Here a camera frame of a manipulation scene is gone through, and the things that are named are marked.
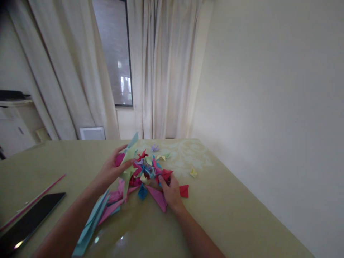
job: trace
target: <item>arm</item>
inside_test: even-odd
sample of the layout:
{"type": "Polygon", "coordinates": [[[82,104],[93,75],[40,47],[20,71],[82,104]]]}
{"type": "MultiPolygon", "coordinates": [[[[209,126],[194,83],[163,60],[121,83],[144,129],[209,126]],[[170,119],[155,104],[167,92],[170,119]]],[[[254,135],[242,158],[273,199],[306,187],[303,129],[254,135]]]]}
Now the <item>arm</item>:
{"type": "Polygon", "coordinates": [[[113,166],[118,153],[126,147],[127,145],[119,147],[107,159],[99,174],[60,218],[33,257],[70,258],[72,256],[80,234],[99,196],[107,190],[124,170],[132,165],[132,161],[128,161],[119,167],[113,166]]]}
{"type": "Polygon", "coordinates": [[[167,204],[172,209],[182,228],[192,255],[194,257],[225,257],[184,207],[179,193],[179,183],[174,175],[171,174],[171,183],[169,186],[162,176],[159,176],[159,180],[167,204]]]}

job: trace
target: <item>pink pencil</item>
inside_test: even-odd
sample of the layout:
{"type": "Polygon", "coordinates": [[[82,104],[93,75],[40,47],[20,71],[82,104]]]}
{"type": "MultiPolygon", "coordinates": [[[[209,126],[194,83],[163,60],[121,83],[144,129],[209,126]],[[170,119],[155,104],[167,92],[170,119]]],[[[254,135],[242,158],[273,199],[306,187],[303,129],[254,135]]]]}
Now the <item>pink pencil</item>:
{"type": "Polygon", "coordinates": [[[20,215],[22,215],[28,208],[31,207],[39,198],[41,198],[47,191],[49,191],[54,185],[56,185],[62,178],[64,178],[66,174],[60,177],[56,182],[52,183],[47,189],[41,192],[35,199],[33,199],[30,203],[27,204],[19,213],[14,215],[9,221],[7,221],[1,228],[0,232],[7,228],[11,223],[13,223],[20,215]]]}

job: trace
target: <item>window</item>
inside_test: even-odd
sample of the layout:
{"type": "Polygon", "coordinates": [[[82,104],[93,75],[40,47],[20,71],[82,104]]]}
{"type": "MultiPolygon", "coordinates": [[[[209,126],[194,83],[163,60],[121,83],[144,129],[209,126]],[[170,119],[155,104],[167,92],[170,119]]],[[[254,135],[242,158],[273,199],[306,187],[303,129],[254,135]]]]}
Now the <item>window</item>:
{"type": "Polygon", "coordinates": [[[133,106],[126,3],[93,0],[115,106],[133,106]]]}

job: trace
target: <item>white cabinet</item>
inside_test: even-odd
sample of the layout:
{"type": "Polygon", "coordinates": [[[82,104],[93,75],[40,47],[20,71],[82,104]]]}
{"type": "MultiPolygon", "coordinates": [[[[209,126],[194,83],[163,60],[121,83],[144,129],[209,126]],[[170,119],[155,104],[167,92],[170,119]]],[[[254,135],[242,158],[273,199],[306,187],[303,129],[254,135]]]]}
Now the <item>white cabinet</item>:
{"type": "Polygon", "coordinates": [[[0,146],[5,157],[38,143],[43,122],[32,100],[0,101],[0,146]]]}

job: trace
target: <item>white curtain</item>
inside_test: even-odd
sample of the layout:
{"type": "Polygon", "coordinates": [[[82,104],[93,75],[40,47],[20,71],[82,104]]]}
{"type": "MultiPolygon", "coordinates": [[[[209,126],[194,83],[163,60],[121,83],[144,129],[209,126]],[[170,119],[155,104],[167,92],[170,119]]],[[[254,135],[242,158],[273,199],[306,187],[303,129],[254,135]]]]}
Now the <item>white curtain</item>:
{"type": "Polygon", "coordinates": [[[79,129],[119,130],[91,0],[14,0],[10,17],[37,83],[29,89],[53,140],[76,140],[79,129]]]}
{"type": "Polygon", "coordinates": [[[132,0],[127,5],[139,136],[185,138],[201,0],[132,0]]]}

